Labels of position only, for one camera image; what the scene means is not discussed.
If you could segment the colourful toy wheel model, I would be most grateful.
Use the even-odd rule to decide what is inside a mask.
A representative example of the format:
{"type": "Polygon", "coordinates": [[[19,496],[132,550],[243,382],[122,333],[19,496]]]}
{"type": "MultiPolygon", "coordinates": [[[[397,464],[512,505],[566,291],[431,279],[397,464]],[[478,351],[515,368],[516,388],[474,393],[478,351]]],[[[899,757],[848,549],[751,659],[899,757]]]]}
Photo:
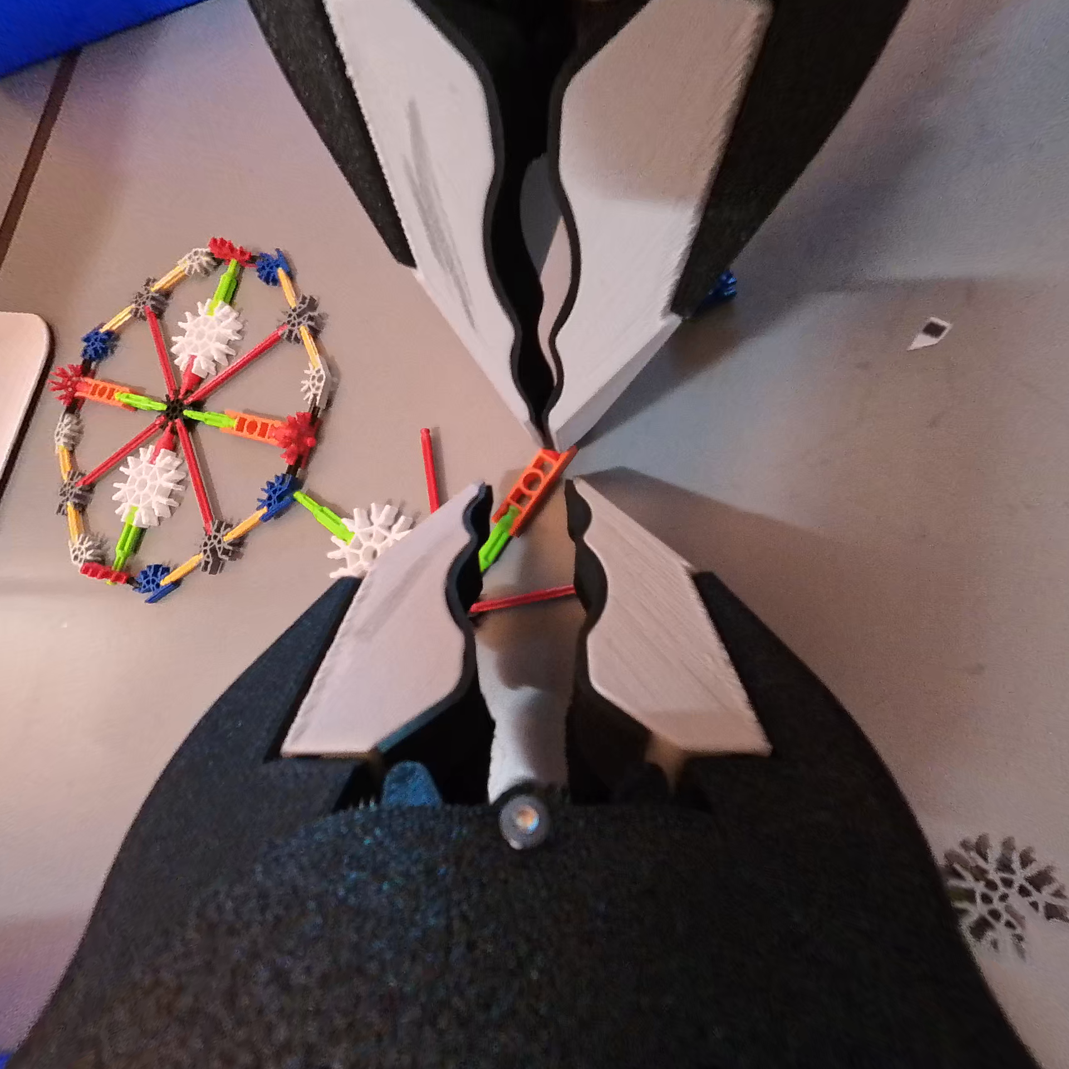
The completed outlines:
{"type": "Polygon", "coordinates": [[[61,478],[57,513],[67,528],[73,566],[88,580],[122,587],[157,604],[202,572],[217,575],[239,558],[248,534],[296,502],[317,445],[334,381],[317,336],[324,314],[303,292],[285,252],[253,251],[215,236],[159,278],[149,278],[130,301],[81,338],[80,358],[57,367],[49,388],[62,405],[55,428],[61,478]],[[140,393],[100,376],[124,330],[145,324],[162,374],[162,393],[140,393]],[[210,409],[224,385],[280,345],[301,348],[307,367],[301,404],[285,417],[210,409]],[[149,422],[133,438],[87,469],[77,464],[88,404],[130,410],[149,422]],[[258,492],[251,514],[224,520],[210,495],[193,444],[196,428],[278,450],[282,471],[258,492]],[[139,554],[149,530],[174,515],[187,494],[202,537],[180,566],[145,563],[139,554]]]}

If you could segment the white flat stand base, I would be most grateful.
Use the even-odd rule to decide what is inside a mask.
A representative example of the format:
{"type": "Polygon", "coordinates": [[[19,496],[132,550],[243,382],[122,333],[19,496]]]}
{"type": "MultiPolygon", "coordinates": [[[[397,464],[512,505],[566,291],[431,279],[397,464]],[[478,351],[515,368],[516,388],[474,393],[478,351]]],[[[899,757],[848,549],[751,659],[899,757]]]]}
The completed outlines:
{"type": "Polygon", "coordinates": [[[1,492],[18,462],[24,439],[51,365],[52,334],[44,317],[1,314],[1,492]]]}

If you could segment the half-built spoke toy model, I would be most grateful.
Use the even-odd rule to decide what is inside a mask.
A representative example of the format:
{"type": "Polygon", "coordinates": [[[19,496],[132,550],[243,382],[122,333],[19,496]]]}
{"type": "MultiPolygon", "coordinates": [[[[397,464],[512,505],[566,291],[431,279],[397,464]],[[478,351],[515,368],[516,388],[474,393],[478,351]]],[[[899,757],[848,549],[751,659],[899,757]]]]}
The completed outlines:
{"type": "MultiPolygon", "coordinates": [[[[413,527],[413,520],[401,514],[389,503],[382,507],[373,503],[367,510],[356,509],[352,518],[345,518],[300,491],[290,492],[288,500],[300,503],[330,532],[335,548],[328,557],[340,562],[340,568],[331,574],[334,578],[363,578],[371,566],[379,559],[381,554],[406,537],[413,527]]],[[[475,602],[470,614],[474,617],[483,616],[489,611],[520,608],[573,595],[575,588],[572,585],[563,585],[527,594],[491,597],[475,602]]]]}

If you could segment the orange ladder connector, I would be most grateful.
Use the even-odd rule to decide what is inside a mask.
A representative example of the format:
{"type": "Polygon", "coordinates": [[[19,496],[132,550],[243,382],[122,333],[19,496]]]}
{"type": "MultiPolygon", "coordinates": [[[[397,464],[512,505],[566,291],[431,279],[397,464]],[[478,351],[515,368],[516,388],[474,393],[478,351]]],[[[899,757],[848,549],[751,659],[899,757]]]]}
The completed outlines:
{"type": "Polygon", "coordinates": [[[523,533],[577,452],[576,446],[563,452],[552,449],[538,450],[513,487],[503,496],[503,500],[491,517],[492,523],[496,525],[511,509],[516,509],[517,515],[512,523],[511,534],[517,537],[523,533]]]}

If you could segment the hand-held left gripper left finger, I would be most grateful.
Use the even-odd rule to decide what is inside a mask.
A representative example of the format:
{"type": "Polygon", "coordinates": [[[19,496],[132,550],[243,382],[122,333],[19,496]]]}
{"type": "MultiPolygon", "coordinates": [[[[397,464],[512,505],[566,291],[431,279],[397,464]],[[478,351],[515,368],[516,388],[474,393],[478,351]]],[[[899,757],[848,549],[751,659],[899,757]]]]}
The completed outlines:
{"type": "Polygon", "coordinates": [[[462,489],[381,555],[317,666],[280,747],[284,758],[385,755],[472,684],[469,609],[492,490],[462,489]]]}

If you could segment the blue plastic bin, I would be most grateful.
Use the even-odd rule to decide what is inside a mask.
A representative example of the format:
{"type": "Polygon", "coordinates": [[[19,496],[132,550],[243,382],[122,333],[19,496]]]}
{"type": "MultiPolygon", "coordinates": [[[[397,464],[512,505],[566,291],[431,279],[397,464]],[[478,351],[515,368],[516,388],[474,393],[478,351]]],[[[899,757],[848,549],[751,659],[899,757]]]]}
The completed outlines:
{"type": "Polygon", "coordinates": [[[1,77],[196,1],[1,1],[1,77]]]}

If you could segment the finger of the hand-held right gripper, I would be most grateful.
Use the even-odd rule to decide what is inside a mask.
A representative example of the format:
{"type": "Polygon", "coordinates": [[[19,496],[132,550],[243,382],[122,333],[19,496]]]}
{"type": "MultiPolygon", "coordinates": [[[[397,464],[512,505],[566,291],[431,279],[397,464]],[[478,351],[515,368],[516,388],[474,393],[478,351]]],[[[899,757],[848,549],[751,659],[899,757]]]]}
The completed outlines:
{"type": "Polygon", "coordinates": [[[758,1],[582,7],[552,112],[572,272],[549,334],[557,449],[595,425],[682,321],[675,290],[772,15],[758,1]]]}
{"type": "Polygon", "coordinates": [[[553,372],[521,199],[534,152],[518,27],[484,2],[326,2],[413,272],[503,405],[547,444],[553,372]]]}

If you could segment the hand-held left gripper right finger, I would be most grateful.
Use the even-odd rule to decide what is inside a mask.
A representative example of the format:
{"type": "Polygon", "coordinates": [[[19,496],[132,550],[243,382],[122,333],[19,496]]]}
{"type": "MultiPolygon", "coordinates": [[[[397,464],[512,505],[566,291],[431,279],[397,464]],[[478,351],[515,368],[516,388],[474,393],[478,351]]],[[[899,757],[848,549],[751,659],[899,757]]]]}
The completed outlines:
{"type": "Polygon", "coordinates": [[[645,730],[644,760],[681,771],[695,757],[771,755],[688,560],[587,480],[568,489],[576,548],[592,554],[605,586],[603,605],[588,609],[587,678],[645,730]]]}

